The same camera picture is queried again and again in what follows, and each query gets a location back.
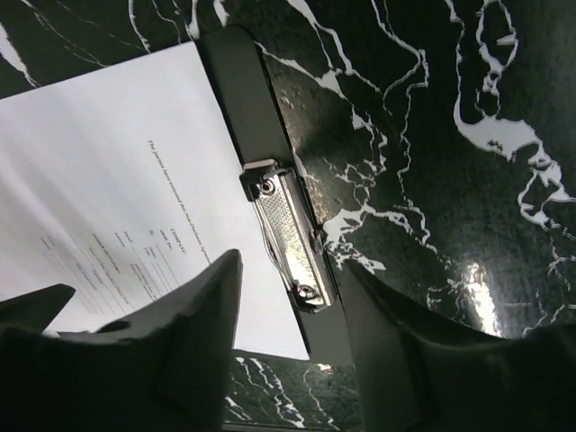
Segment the white signature form sheet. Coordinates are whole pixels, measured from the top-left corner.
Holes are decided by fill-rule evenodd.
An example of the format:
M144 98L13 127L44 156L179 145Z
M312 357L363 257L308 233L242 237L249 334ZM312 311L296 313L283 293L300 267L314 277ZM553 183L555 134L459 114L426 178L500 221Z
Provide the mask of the white signature form sheet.
M191 42L5 98L2 298L70 285L49 329L94 331L236 249L235 348L307 359L240 172Z

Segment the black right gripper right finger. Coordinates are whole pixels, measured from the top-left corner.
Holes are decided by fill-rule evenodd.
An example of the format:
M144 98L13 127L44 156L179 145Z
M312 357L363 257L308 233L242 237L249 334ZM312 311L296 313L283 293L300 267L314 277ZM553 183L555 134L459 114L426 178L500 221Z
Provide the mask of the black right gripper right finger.
M572 431L575 328L494 337L392 289L355 261L340 285L367 431Z

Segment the black file folder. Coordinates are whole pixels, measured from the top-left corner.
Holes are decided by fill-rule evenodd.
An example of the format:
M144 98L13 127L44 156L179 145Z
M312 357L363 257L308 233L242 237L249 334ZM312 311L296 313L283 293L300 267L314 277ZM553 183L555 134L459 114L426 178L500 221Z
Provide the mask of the black file folder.
M239 27L223 28L203 36L198 48L242 168L247 163L264 159L273 159L281 167L293 168L306 197L311 221L319 229L323 247L324 236L300 176L264 62L251 35ZM261 230L260 237L267 254ZM324 247L323 252L336 299L331 306L317 313L295 307L268 254L267 258L283 283L283 297L291 304L309 359L314 363L351 365L344 312Z

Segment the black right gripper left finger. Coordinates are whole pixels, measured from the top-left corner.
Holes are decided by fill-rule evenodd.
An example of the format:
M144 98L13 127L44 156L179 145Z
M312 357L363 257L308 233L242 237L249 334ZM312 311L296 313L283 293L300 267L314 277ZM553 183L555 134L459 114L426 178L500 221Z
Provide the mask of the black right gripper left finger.
M94 333L1 325L4 431L219 431L241 254Z

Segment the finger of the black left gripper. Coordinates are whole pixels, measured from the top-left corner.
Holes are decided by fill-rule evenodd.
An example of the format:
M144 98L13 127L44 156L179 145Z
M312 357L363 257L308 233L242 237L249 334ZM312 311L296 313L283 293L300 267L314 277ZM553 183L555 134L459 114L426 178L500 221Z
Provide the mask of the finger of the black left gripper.
M60 283L1 301L1 325L41 333L75 293L75 288Z

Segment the silver folder clip mechanism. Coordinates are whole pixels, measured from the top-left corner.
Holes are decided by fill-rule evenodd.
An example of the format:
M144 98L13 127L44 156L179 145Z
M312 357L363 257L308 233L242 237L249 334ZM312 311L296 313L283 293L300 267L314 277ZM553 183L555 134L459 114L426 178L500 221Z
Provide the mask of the silver folder clip mechanism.
M317 313L331 306L335 289L297 172L264 159L245 164L239 181L256 212L267 254L295 307Z

